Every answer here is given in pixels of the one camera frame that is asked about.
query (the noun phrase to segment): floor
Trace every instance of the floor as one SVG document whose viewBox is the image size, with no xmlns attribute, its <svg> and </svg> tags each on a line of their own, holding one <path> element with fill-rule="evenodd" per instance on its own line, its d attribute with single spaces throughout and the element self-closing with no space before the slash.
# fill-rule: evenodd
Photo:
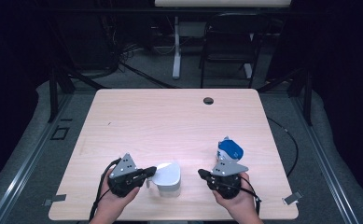
<svg viewBox="0 0 363 224">
<path fill-rule="evenodd" d="M 199 55 L 195 48 L 189 48 L 188 45 L 183 47 L 181 77 L 178 80 L 172 78 L 174 57 L 173 52 L 169 52 L 159 54 L 138 49 L 125 63 L 161 82 L 179 88 L 199 88 Z M 258 64 L 254 89 L 265 85 L 265 74 L 271 56 L 272 46 L 267 46 L 262 51 Z M 243 70 L 240 71 L 235 65 L 213 66 L 207 72 L 213 77 L 223 74 L 245 76 Z M 147 77 L 122 66 L 109 76 L 97 77 L 98 73 L 100 71 L 83 72 L 109 88 L 161 88 L 158 82 L 152 79 L 148 81 Z M 45 206 L 43 202 L 56 194 L 95 93 L 92 87 L 80 80 L 73 79 L 73 82 L 77 88 L 74 94 L 59 91 L 60 113 L 52 123 L 48 123 L 49 84 L 44 83 L 37 89 L 40 98 L 35 115 L 0 174 L 0 223 L 56 223 L 48 218 L 50 204 Z M 226 78 L 212 79 L 206 82 L 205 88 L 245 88 L 247 83 L 248 81 Z M 289 98 L 286 94 L 288 85 L 285 82 L 260 96 L 268 118 L 281 124 L 279 126 L 268 120 L 286 171 L 292 167 L 297 152 L 296 145 L 287 132 L 292 133 L 298 143 L 298 162 L 288 181 L 292 190 L 300 190 L 304 197 L 298 204 L 300 216 L 297 219 L 265 220 L 265 223 L 363 223 L 363 190 L 355 182 L 333 145 L 319 96 L 314 94 L 314 125 L 308 126 L 300 115 L 300 98 Z M 51 140 L 59 127 L 69 129 L 66 139 Z"/>
</svg>

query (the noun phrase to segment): gray mat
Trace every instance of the gray mat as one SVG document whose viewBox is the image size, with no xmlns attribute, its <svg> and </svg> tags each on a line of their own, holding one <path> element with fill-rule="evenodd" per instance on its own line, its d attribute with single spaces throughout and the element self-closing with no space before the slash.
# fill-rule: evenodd
<svg viewBox="0 0 363 224">
<path fill-rule="evenodd" d="M 262 61 L 258 67 L 257 79 L 254 82 L 255 88 L 264 85 L 264 74 L 270 62 L 270 51 L 268 50 L 266 52 L 267 54 L 263 50 Z M 172 53 L 158 55 L 152 52 L 137 51 L 127 61 L 127 64 L 171 85 L 180 88 L 199 88 L 199 56 L 183 56 L 181 78 L 178 80 L 172 79 L 173 59 Z M 232 70 L 234 68 L 222 67 L 218 68 L 221 70 L 209 69 L 209 72 L 213 71 L 209 76 L 216 76 L 229 71 L 240 72 L 237 71 L 237 68 L 236 70 Z M 159 88 L 158 85 L 147 81 L 143 77 L 139 77 L 127 69 L 124 72 L 118 71 L 110 76 L 96 78 L 94 80 L 114 89 Z M 63 120 L 58 123 L 59 127 L 69 128 L 69 132 L 64 140 L 48 140 L 45 144 L 45 151 L 21 192 L 19 199 L 7 217 L 6 223 L 53 222 L 48 218 L 49 207 L 42 206 L 41 204 L 45 199 L 49 199 L 55 195 L 59 187 L 66 164 L 74 149 L 94 94 L 92 87 L 87 86 L 79 80 L 74 80 L 74 82 L 77 87 L 76 94 L 74 94 L 69 106 L 60 117 Z M 219 84 L 222 88 L 245 88 L 245 84 L 240 85 L 240 83 L 236 83 L 238 85 L 231 85 L 227 81 L 220 81 Z M 297 219 L 289 221 L 266 220 L 265 223 L 344 223 L 333 196 L 330 193 L 328 184 L 322 176 L 316 162 L 313 145 L 303 129 L 300 120 L 297 118 L 299 111 L 294 108 L 291 100 L 284 94 L 284 88 L 286 88 L 287 84 L 284 85 L 280 85 L 275 89 L 280 93 L 264 93 L 260 96 L 268 117 L 275 119 L 286 127 L 298 142 L 300 148 L 299 161 L 289 177 L 289 183 L 293 191 L 300 190 L 304 197 L 298 204 L 300 215 Z M 217 86 L 208 85 L 206 88 L 215 87 Z M 40 89 L 38 91 L 41 102 L 35 112 L 35 120 L 32 120 L 32 123 L 29 125 L 33 128 L 29 129 L 30 131 L 28 132 L 26 131 L 18 148 L 15 149 L 16 155 L 12 155 L 5 171 L 0 176 L 0 199 L 9 186 L 12 176 L 16 174 L 15 171 L 20 168 L 20 164 L 25 157 L 22 155 L 25 155 L 29 150 L 33 150 L 34 142 L 37 141 L 37 137 L 41 134 L 42 123 L 48 120 L 48 89 Z M 336 148 L 333 146 L 325 111 L 322 108 L 319 97 L 316 95 L 314 95 L 312 119 L 314 129 L 331 159 L 335 173 L 339 176 L 346 194 L 351 199 L 357 216 L 361 219 L 361 223 L 363 223 L 363 190 L 355 182 L 347 166 L 340 159 Z M 295 146 L 283 129 L 271 121 L 269 123 L 287 172 L 295 159 Z"/>
<path fill-rule="evenodd" d="M 52 222 L 48 218 L 49 207 L 41 204 L 45 199 L 50 199 L 56 194 L 91 100 L 92 95 L 76 94 L 73 96 L 70 105 L 61 117 L 63 120 L 58 123 L 59 127 L 69 128 L 67 136 L 64 140 L 49 140 L 47 142 L 45 152 L 9 214 L 7 223 Z M 263 94 L 261 100 L 268 117 L 280 122 L 291 133 L 294 133 L 298 141 L 300 147 L 299 162 L 290 175 L 289 182 L 293 191 L 300 190 L 304 195 L 298 205 L 300 215 L 297 219 L 265 222 L 342 223 L 342 217 L 315 161 L 309 138 L 303 133 L 302 126 L 295 119 L 296 111 L 290 100 L 284 95 L 277 94 Z M 295 146 L 283 129 L 271 121 L 270 124 L 285 170 L 288 171 L 296 155 Z"/>
</svg>

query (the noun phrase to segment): blue cap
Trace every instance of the blue cap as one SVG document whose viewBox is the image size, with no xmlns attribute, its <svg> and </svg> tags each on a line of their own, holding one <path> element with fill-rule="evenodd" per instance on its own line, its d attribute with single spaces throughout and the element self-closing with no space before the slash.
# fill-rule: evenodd
<svg viewBox="0 0 363 224">
<path fill-rule="evenodd" d="M 222 157 L 228 161 L 238 161 L 243 156 L 243 149 L 239 147 L 233 140 L 226 137 L 222 142 L 218 143 L 218 158 Z"/>
</svg>

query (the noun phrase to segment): black curtain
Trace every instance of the black curtain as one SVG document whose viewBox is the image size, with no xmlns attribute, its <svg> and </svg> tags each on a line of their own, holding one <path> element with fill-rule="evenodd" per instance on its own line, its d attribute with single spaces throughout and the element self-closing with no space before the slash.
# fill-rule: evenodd
<svg viewBox="0 0 363 224">
<path fill-rule="evenodd" d="M 38 101 L 36 87 L 48 80 L 50 61 L 39 19 L 0 0 L 0 172 L 18 144 Z"/>
<path fill-rule="evenodd" d="M 328 20 L 339 0 L 292 0 L 287 16 L 280 16 L 284 22 L 275 53 L 266 74 L 266 79 L 284 77 L 300 68 L 309 60 L 317 36 Z"/>
<path fill-rule="evenodd" d="M 314 71 L 336 148 L 363 188 L 363 2 L 346 12 Z"/>
</svg>

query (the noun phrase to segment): wooden table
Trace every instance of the wooden table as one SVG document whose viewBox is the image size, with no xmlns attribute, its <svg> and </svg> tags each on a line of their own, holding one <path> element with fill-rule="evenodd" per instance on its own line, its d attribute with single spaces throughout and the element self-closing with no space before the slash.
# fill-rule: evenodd
<svg viewBox="0 0 363 224">
<path fill-rule="evenodd" d="M 198 175 L 214 167 L 225 136 L 244 149 L 239 163 L 262 199 L 260 217 L 297 217 L 297 206 L 282 201 L 291 190 L 258 93 L 236 89 L 97 91 L 57 192 L 66 199 L 52 204 L 49 217 L 88 219 L 101 173 L 129 152 L 138 168 L 178 162 L 181 194 L 162 198 L 156 186 L 144 186 L 120 220 L 231 219 Z"/>
</svg>

